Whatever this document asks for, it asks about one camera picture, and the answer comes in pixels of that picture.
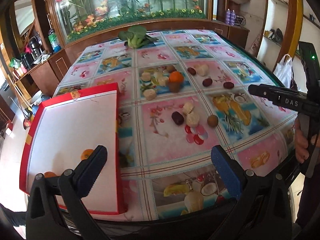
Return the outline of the operator right hand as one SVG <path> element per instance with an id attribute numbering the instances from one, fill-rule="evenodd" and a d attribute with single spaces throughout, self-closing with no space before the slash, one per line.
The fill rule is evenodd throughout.
<path id="1" fill-rule="evenodd" d="M 295 119 L 295 155 L 299 163 L 304 163 L 309 157 L 308 153 L 308 140 L 304 137 L 302 130 L 300 129 L 299 119 Z"/>

